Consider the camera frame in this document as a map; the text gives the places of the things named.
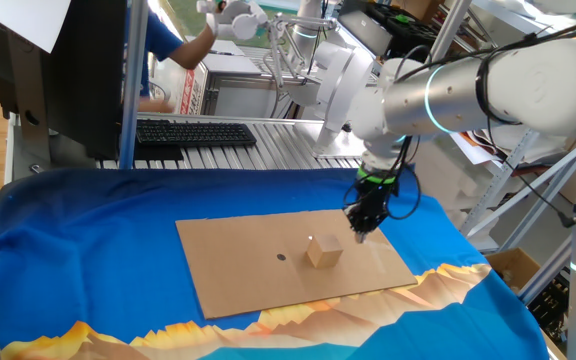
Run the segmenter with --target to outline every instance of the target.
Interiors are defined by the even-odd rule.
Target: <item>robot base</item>
[[[293,127],[293,131],[304,140],[308,152],[315,158],[358,158],[366,151],[363,140],[345,131],[339,133],[339,136],[324,151],[315,151],[322,128],[323,125],[317,124],[297,124]]]

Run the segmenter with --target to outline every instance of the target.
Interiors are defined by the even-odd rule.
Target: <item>keyboard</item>
[[[254,145],[257,139],[243,124],[171,123],[168,120],[138,120],[137,141],[141,145],[223,146]]]

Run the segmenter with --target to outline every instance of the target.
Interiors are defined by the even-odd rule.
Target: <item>white paper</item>
[[[52,52],[70,0],[0,0],[0,23]]]
[[[473,165],[485,163],[486,161],[499,160],[496,156],[490,155],[481,147],[470,145],[459,133],[450,134],[450,137]]]
[[[203,63],[208,71],[215,73],[261,74],[259,68],[245,56],[208,54]]]

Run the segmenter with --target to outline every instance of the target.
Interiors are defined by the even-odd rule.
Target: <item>wooden block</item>
[[[327,234],[313,236],[306,254],[315,268],[324,269],[337,265],[343,251],[337,237]]]

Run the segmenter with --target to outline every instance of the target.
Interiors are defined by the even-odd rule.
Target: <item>cardboard box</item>
[[[486,259],[515,292],[521,290],[541,267],[521,248],[490,254]]]
[[[342,210],[185,220],[177,229],[206,319],[417,284],[379,229],[358,243]],[[334,267],[308,258],[317,234],[343,249]]]
[[[429,24],[444,0],[395,0],[394,7],[406,10],[419,21]]]

